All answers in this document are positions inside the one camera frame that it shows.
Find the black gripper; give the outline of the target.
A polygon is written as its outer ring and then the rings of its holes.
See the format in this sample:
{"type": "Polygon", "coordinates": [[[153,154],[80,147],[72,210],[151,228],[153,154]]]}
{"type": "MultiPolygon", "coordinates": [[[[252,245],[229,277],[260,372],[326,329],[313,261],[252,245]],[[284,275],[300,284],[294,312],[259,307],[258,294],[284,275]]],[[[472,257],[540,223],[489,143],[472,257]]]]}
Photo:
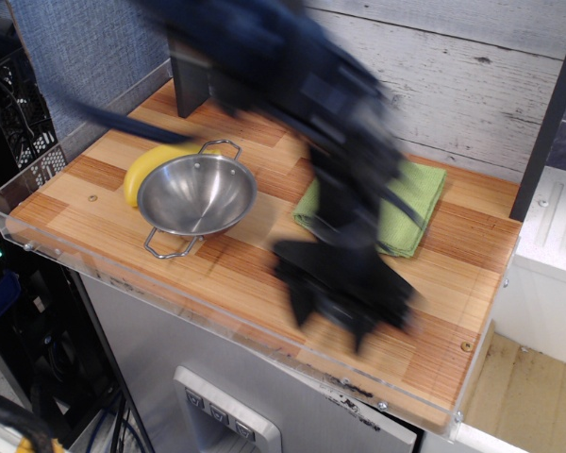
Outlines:
{"type": "MultiPolygon", "coordinates": [[[[317,163],[335,161],[352,166],[358,173],[370,168],[377,174],[392,175],[403,158],[381,164],[376,159],[339,159],[316,146],[309,149],[314,171],[317,163]]],[[[313,312],[347,330],[353,349],[359,354],[364,338],[378,323],[405,329],[409,326],[415,296],[413,287],[372,249],[341,249],[320,242],[279,241],[274,246],[276,276],[288,287],[291,310],[301,327],[313,312]]]]}

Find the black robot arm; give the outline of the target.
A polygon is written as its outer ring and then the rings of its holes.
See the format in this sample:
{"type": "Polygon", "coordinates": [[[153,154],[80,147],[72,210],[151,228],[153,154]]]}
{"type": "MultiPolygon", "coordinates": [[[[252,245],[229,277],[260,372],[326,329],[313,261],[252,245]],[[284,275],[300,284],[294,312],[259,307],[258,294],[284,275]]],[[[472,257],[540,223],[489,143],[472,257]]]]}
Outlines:
{"type": "Polygon", "coordinates": [[[310,19],[299,1],[145,1],[147,15],[204,59],[214,99],[230,113],[263,114],[307,144],[318,208],[310,242],[274,246],[275,273],[295,320],[313,313],[357,342],[379,324],[408,329],[415,290],[379,256],[381,204],[414,224],[394,194],[405,156],[389,129],[378,80],[310,19]]]}

